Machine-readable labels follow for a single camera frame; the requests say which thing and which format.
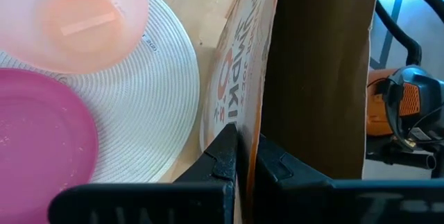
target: round placemat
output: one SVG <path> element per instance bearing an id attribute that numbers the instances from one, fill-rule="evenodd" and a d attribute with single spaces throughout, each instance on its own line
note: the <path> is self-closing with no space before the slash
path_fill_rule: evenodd
<path id="1" fill-rule="evenodd" d="M 97 131 L 67 86 L 22 69 L 0 69 L 0 223 L 46 223 L 62 190 L 89 182 Z"/>
<path id="2" fill-rule="evenodd" d="M 70 86 L 96 122 L 99 157 L 92 182 L 156 182 L 171 167 L 197 113 L 196 54 L 163 0 L 148 0 L 148 24 L 120 64 L 87 75 L 55 74 L 0 54 L 0 67 L 38 71 Z"/>

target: power tool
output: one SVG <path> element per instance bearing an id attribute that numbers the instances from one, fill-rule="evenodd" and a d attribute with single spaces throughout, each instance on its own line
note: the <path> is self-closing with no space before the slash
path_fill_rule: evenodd
<path id="1" fill-rule="evenodd" d="M 424 1 L 444 22 L 443 1 Z M 421 46 L 400 29 L 379 0 L 375 12 L 408 55 L 405 67 L 369 72 L 366 158 L 435 169 L 434 154 L 444 144 L 444 82 L 420 67 Z"/>

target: plastic container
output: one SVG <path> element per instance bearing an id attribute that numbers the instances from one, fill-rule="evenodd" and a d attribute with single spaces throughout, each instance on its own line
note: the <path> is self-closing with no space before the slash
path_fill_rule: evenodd
<path id="1" fill-rule="evenodd" d="M 122 61 L 148 19 L 148 0 L 0 0 L 0 8 L 0 49 L 66 74 Z"/>

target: black plastic part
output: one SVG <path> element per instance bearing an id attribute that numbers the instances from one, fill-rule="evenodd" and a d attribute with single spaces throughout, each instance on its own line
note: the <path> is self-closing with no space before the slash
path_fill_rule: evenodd
<path id="1" fill-rule="evenodd" d="M 444 218 L 442 180 L 331 180 L 264 137 L 255 185 L 255 223 L 442 223 Z"/>
<path id="2" fill-rule="evenodd" d="M 379 0 L 376 0 L 375 12 L 381 19 L 387 30 L 407 49 L 406 65 L 421 65 L 422 48 L 417 41 L 409 37 L 397 24 L 391 16 L 385 11 Z"/>
<path id="3" fill-rule="evenodd" d="M 405 152 L 392 152 L 384 155 L 370 154 L 366 159 L 384 162 L 386 164 L 400 164 L 405 166 L 412 166 L 421 169 L 435 169 L 436 159 L 433 155 L 415 154 Z"/>
<path id="4" fill-rule="evenodd" d="M 256 161 L 255 223 L 323 223 L 323 191 L 330 179 L 260 137 Z"/>
<path id="5" fill-rule="evenodd" d="M 444 178 L 444 146 L 435 145 L 433 153 L 436 159 L 436 168 L 432 171 L 432 179 Z"/>
<path id="6" fill-rule="evenodd" d="M 88 184 L 60 193 L 51 224 L 230 224 L 234 215 L 237 130 L 227 125 L 171 184 Z"/>
<path id="7" fill-rule="evenodd" d="M 411 83 L 419 89 L 420 95 L 419 113 L 401 117 L 404 133 L 408 134 L 413 127 L 419 127 L 426 135 L 429 135 L 430 139 L 442 139 L 444 136 L 439 133 L 444 130 L 444 110 L 436 111 L 436 109 L 440 108 L 443 103 L 444 83 L 433 78 L 420 67 L 409 67 L 402 72 L 402 76 L 406 83 Z M 418 144 L 421 141 L 427 143 L 430 140 L 419 139 L 415 135 L 404 138 L 414 139 Z"/>
<path id="8" fill-rule="evenodd" d="M 392 135 L 384 135 L 380 137 L 367 136 L 366 153 L 373 154 L 381 152 L 383 147 L 392 144 Z"/>
<path id="9" fill-rule="evenodd" d="M 203 152 L 199 159 L 176 182 L 236 182 L 238 134 L 228 124 Z"/>
<path id="10" fill-rule="evenodd" d="M 393 131 L 393 135 L 399 140 L 403 140 L 404 134 L 402 132 L 402 129 L 400 128 L 400 121 L 399 121 L 400 120 L 399 109 L 404 94 L 403 85 L 394 83 L 392 80 L 388 81 L 389 84 L 387 91 L 382 96 L 385 104 L 387 121 L 388 124 L 390 125 L 390 129 Z"/>

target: cardboard box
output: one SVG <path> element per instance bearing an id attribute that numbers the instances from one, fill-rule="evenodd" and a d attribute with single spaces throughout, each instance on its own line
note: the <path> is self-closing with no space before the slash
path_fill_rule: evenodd
<path id="1" fill-rule="evenodd" d="M 238 171 L 247 203 L 253 194 L 262 94 L 277 0 L 238 0 L 228 18 L 211 70 L 202 123 L 202 150 L 228 123 L 243 137 L 244 166 Z"/>
<path id="2" fill-rule="evenodd" d="M 279 0 L 262 132 L 331 178 L 361 178 L 375 0 Z"/>
<path id="3" fill-rule="evenodd" d="M 211 70 L 201 148 L 236 123 L 249 164 L 239 177 L 251 181 L 262 120 L 269 139 L 315 169 L 360 178 L 375 0 L 279 0 L 275 16 L 276 3 L 236 3 Z M 250 196 L 253 185 L 244 187 Z"/>

